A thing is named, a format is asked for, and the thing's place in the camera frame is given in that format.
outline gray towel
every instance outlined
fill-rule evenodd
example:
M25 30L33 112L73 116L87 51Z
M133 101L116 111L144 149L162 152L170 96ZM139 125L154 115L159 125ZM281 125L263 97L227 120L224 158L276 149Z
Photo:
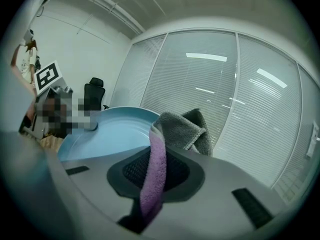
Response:
M160 131L165 145L212 156L213 148L208 127L199 108L182 115L164 112L152 124L151 130Z

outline black vent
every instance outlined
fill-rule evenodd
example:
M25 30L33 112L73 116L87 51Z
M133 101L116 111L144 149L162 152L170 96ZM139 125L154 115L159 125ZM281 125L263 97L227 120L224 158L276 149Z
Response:
M272 215L246 188L234 190L232 194L256 229L272 220Z
M86 165L83 166L79 166L79 167L75 167L75 168L70 168L70 169L66 169L65 172L66 174L73 175L73 174L78 174L78 173L82 173L89 170L89 167Z
M150 152L147 152L123 167L123 175L131 183L142 189L149 165ZM186 163L166 154L166 179L164 192L169 191L187 180L190 169Z

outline office chair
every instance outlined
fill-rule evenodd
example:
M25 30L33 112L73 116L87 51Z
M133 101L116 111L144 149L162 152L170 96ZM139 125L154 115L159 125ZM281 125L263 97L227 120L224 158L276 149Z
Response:
M104 81L93 77L89 83L84 85L84 110L100 111L101 101L105 94Z

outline ceiling pipe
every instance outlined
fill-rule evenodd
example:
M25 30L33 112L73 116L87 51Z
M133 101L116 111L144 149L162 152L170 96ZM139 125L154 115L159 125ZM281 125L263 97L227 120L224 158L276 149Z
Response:
M117 2L112 0L89 0L101 8L107 10L109 13L117 17L123 23L125 23L136 34L140 35L146 30L123 8L121 8Z

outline white wall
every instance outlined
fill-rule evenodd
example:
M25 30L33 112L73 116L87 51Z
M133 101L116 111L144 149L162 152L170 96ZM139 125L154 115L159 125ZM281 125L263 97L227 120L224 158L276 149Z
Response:
M121 31L130 32L117 20L87 0L51 0L31 25L41 66L57 60L66 84L80 98L92 77L102 79L102 105L109 105L131 45Z

